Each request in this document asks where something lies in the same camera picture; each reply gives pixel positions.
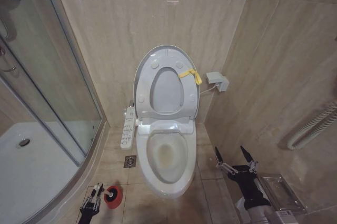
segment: beige floor tile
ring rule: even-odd
[[[320,211],[297,215],[296,220],[299,224],[336,224],[337,223],[337,206],[328,207]]]
[[[204,124],[197,123],[195,124],[196,131],[196,144],[197,145],[210,145],[211,141],[207,134]]]
[[[213,224],[239,224],[231,196],[224,179],[202,181]]]
[[[221,170],[215,167],[216,158],[212,145],[198,145],[196,160],[201,179],[223,178]]]
[[[166,205],[147,185],[127,185],[123,224],[166,224]]]
[[[125,156],[130,150],[105,149],[90,185],[104,183],[108,185],[127,184],[129,168],[123,168]]]
[[[201,177],[200,177],[200,172],[199,172],[198,164],[197,164],[197,162],[195,162],[193,180],[200,180],[200,179],[201,179]]]
[[[81,195],[75,200],[73,206],[69,211],[56,222],[56,224],[75,224],[78,214],[80,213],[80,207],[83,204],[86,195],[86,190],[84,190]]]
[[[93,216],[90,224],[103,224],[103,223],[121,224],[122,223],[124,204],[125,204],[125,195],[126,195],[126,185],[120,185],[120,187],[122,188],[122,193],[123,193],[123,200],[121,204],[115,209],[109,209],[102,195],[100,212],[97,215]],[[86,197],[91,194],[93,188],[94,188],[93,186],[88,187]],[[79,222],[80,217],[81,217],[81,214],[79,213],[77,222]]]
[[[137,155],[136,144],[133,144],[131,155]],[[144,183],[145,183],[145,180],[144,180],[142,168],[139,163],[139,159],[137,155],[136,167],[129,169],[127,184],[144,184]]]
[[[105,149],[120,149],[122,132],[123,132],[122,127],[110,128],[104,148]]]
[[[168,223],[212,223],[201,180],[193,181],[179,198],[167,200]]]

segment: shower drain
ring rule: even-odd
[[[19,146],[20,146],[20,147],[25,147],[25,146],[27,146],[30,142],[31,142],[31,140],[30,140],[29,138],[22,139],[22,140],[19,142]]]

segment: cable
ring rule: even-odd
[[[210,90],[214,89],[215,87],[216,87],[216,84],[215,84],[212,88],[210,88],[210,89],[208,89],[208,90],[205,90],[205,91],[202,91],[200,94],[203,94],[203,93],[205,93],[205,92],[207,92],[207,91],[210,91]]]

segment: floor drain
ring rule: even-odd
[[[137,156],[125,156],[124,168],[136,167]]]
[[[22,140],[19,142],[19,146],[20,146],[20,147],[25,147],[25,146],[28,145],[30,142],[31,142],[31,140],[30,140],[29,138],[22,139]]]

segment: beige tile wall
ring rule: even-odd
[[[337,124],[302,150],[283,147],[336,98],[336,16],[336,0],[247,0],[222,69],[229,90],[214,95],[205,120],[231,164],[244,163],[243,145],[260,171],[280,172],[315,212],[308,219],[337,205]]]
[[[18,101],[11,91],[0,82],[0,111],[12,122],[34,121],[27,109]]]
[[[222,69],[245,0],[62,2],[108,121],[121,126],[143,56],[155,46],[176,45],[192,57],[205,83],[206,72]],[[211,97],[201,98],[198,122]]]
[[[6,132],[13,125],[13,121],[0,110],[0,135]]]

